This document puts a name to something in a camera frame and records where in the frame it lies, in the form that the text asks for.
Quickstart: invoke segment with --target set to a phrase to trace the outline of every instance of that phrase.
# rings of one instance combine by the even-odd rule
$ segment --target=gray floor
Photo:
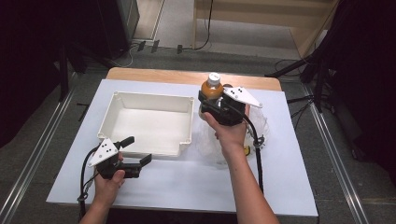
[[[222,73],[260,76],[275,71],[278,59],[254,56],[241,56],[211,52],[184,51],[176,54],[175,49],[159,49],[156,53],[133,51],[132,67],[176,69],[190,71],[217,71]],[[128,63],[126,55],[119,63]],[[79,75],[79,82],[69,107],[50,141],[43,161],[29,185],[11,223],[76,223],[78,208],[46,203],[54,179],[63,160],[73,143],[81,124],[84,107],[77,103],[88,104],[95,94],[107,70],[100,64],[87,61],[89,70]],[[302,84],[296,78],[283,78],[282,89],[287,98],[304,96]],[[3,148],[0,148],[0,200],[4,202],[14,181],[21,173],[24,164],[31,155],[40,134],[43,132],[51,113],[57,106],[59,90],[49,95],[32,117],[25,123],[18,136]],[[290,113],[300,109],[305,102],[290,105]],[[350,147],[342,133],[337,119],[327,110],[324,111],[329,128],[339,153],[353,180],[366,213],[372,223],[396,223],[393,215],[396,209],[396,188],[390,183],[388,174],[375,163],[353,160]],[[303,113],[296,135],[314,192],[320,223],[354,223],[346,198],[332,168],[328,153],[323,144],[311,112]],[[317,223],[312,217],[279,217],[282,223]]]

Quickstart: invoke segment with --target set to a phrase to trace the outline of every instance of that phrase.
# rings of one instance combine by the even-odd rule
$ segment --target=white table surface
[[[97,133],[114,91],[192,96],[194,118],[192,143],[177,159],[154,159],[139,178],[127,179],[114,206],[178,211],[235,212],[228,169],[203,160],[198,152],[199,128],[203,121],[197,111],[199,86],[102,80],[62,169],[49,193],[48,203],[77,204],[81,166],[87,153],[99,144]],[[249,90],[263,104],[270,133],[262,150],[264,195],[277,215],[318,215],[304,161],[293,130],[283,91]],[[248,159],[257,177],[254,157]],[[92,168],[86,169],[86,180]],[[94,185],[86,203],[91,203]]]

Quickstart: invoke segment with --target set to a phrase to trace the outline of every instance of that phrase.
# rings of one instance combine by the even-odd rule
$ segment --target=table
[[[197,98],[200,89],[200,85],[197,84],[202,84],[207,75],[208,73],[181,71],[111,69],[92,100],[47,202],[77,203],[80,167],[88,151],[99,143],[96,134],[114,91],[166,93]],[[268,144],[262,150],[264,194],[274,212],[278,215],[317,216],[285,95],[280,91],[278,80],[233,75],[221,75],[221,78],[222,83],[238,83],[245,86],[264,104],[263,113],[268,116],[271,130]],[[204,122],[196,114],[198,107],[199,104],[195,103],[191,146],[178,158],[154,159],[143,168],[139,178],[128,179],[120,189],[114,206],[173,211],[235,212],[228,169],[220,169],[204,162],[198,150],[195,150],[199,146],[199,123]],[[257,176],[255,158],[249,158],[248,162]],[[91,174],[92,170],[87,169],[87,178]],[[93,189],[90,189],[89,195],[87,203],[92,202]]]
[[[211,20],[288,26],[300,56],[330,27],[339,0],[214,0]],[[194,0],[192,47],[197,19],[208,19],[211,0]]]

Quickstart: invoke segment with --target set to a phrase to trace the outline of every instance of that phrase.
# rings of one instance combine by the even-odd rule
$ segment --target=bottle
[[[220,83],[220,74],[210,73],[207,81],[201,86],[201,92],[206,97],[206,100],[217,101],[224,92],[224,88]],[[199,109],[199,116],[204,119],[201,111],[202,106]]]

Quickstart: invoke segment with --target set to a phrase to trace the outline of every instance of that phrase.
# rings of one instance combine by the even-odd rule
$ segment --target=white plastic tray
[[[134,136],[121,151],[173,156],[191,143],[193,97],[114,92],[98,133],[113,142]]]

